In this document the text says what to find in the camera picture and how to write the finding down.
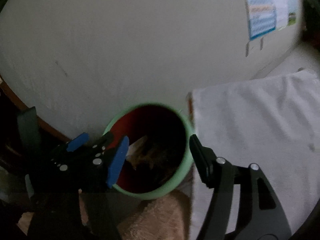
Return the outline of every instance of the brown wooden edge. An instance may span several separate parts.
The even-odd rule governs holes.
[[[10,89],[8,84],[3,80],[3,78],[0,75],[0,89],[4,92],[4,94],[10,99],[12,103],[17,106],[21,111],[26,110],[28,107],[18,98],[18,96]],[[62,134],[61,132],[57,131],[55,128],[47,124],[45,121],[43,121],[40,117],[38,117],[38,122],[40,127],[53,135],[54,137],[58,138],[59,140],[63,142],[68,142],[70,139]]]
[[[192,93],[189,92],[186,98],[188,102],[188,110],[189,110],[189,121],[191,122],[192,126],[195,126],[194,123],[194,115],[193,115],[193,101],[192,101]]]

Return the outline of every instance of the blue gripper pad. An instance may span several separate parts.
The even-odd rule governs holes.
[[[78,149],[80,146],[84,145],[87,141],[89,141],[89,134],[82,133],[77,138],[73,139],[68,143],[67,152],[73,152]]]
[[[108,167],[108,177],[106,180],[106,184],[108,188],[111,188],[112,185],[117,182],[120,171],[124,164],[128,149],[129,149],[129,138],[125,136],[121,141],[110,166]]]

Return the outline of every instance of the green cup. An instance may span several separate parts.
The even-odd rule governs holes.
[[[131,181],[132,176],[130,176],[126,169],[128,167],[123,167],[121,170],[119,179],[117,184],[113,185],[113,187],[118,190],[119,192],[126,194],[128,196],[132,196],[135,198],[140,198],[144,200],[148,199],[155,199],[162,197],[172,190],[174,190],[185,178],[188,174],[191,165],[193,163],[193,158],[189,149],[189,138],[193,134],[193,128],[191,126],[190,121],[183,116],[178,111],[174,110],[173,108],[159,104],[159,103],[148,103],[148,104],[140,104],[137,106],[130,107],[129,109],[125,110],[124,112],[118,114],[113,120],[109,123],[107,128],[105,129],[104,133],[108,131],[113,132],[115,136],[115,141],[113,146],[120,140],[120,138],[124,135],[129,136],[130,143],[135,142],[137,139],[141,138],[143,135],[143,127],[149,125],[154,120],[159,120],[158,117],[163,116],[163,120],[166,120],[166,116],[168,116],[169,120],[174,120],[174,122],[180,122],[181,127],[185,132],[185,151],[181,160],[181,163],[173,176],[165,182],[160,187],[153,189],[148,192],[139,192],[135,193],[135,189],[133,186],[133,190],[130,190],[130,186],[132,184],[143,185],[143,181]]]

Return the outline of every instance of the black bracket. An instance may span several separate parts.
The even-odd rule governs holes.
[[[123,137],[116,147],[108,148],[113,134],[107,132],[88,147],[84,143],[89,136],[83,133],[48,152],[41,145],[35,107],[21,112],[17,124],[35,192],[78,192],[80,188],[104,192],[116,182],[128,151],[128,137]]]
[[[287,240],[290,227],[283,208],[261,168],[233,166],[196,135],[189,141],[202,182],[214,188],[211,203],[197,240]],[[240,205],[235,231],[226,234],[233,185],[240,184]]]

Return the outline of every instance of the white cloth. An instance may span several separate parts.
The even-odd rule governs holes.
[[[192,98],[200,142],[233,165],[257,163],[295,232],[320,197],[320,153],[313,148],[320,131],[317,74],[304,70],[212,86],[194,90]],[[199,233],[212,196],[196,169],[192,193],[191,240]],[[228,232],[235,228],[237,202]]]

